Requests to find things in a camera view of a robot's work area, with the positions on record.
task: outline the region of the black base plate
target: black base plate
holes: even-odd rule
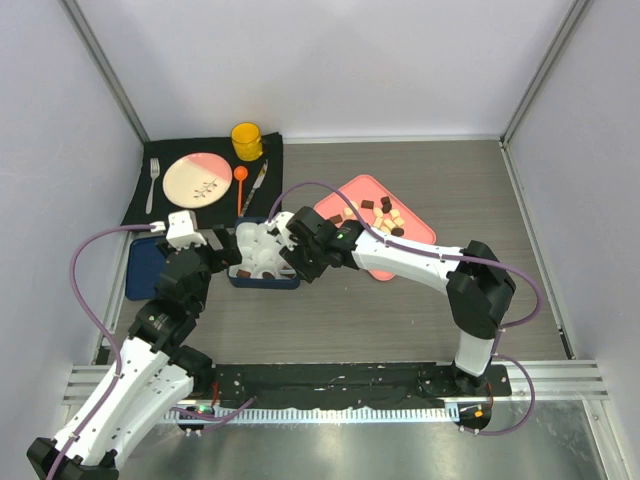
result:
[[[511,395],[504,366],[490,365],[486,377],[494,397]],[[451,365],[435,363],[217,365],[216,379],[227,408],[249,398],[265,409],[433,408],[443,397],[468,396],[455,385]],[[473,396],[487,396],[487,388]]]

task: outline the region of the pink plate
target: pink plate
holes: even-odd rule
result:
[[[400,211],[400,217],[405,221],[402,226],[404,229],[404,236],[402,238],[428,243],[430,245],[436,243],[435,232],[371,175],[358,175],[349,183],[343,185],[340,191],[344,193],[349,200],[358,205],[358,212],[360,212],[362,218],[364,218],[365,222],[369,225],[373,225],[375,215],[373,214],[373,210],[360,207],[362,200],[373,200],[376,207],[382,207],[380,199],[382,197],[389,197],[393,208]],[[316,212],[326,219],[338,214],[342,215],[342,218],[345,218],[344,209],[346,206],[344,200],[335,193],[332,193],[323,200],[320,200],[314,208]],[[381,282],[391,280],[395,276],[392,273],[378,270],[372,270],[369,273],[373,275],[373,278]]]
[[[182,208],[217,202],[231,186],[231,167],[220,155],[192,153],[175,162],[162,180],[167,199]]]

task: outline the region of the beige plate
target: beige plate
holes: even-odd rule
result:
[[[171,165],[162,180],[169,201],[182,208],[211,205],[227,193],[231,166],[220,155],[192,153]]]

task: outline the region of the orange spoon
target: orange spoon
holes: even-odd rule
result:
[[[233,169],[233,178],[238,180],[238,216],[242,211],[242,182],[249,176],[249,170],[242,165]]]

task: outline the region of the yellow cup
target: yellow cup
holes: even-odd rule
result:
[[[231,142],[240,160],[253,162],[262,155],[262,136],[253,123],[241,123],[231,130]]]

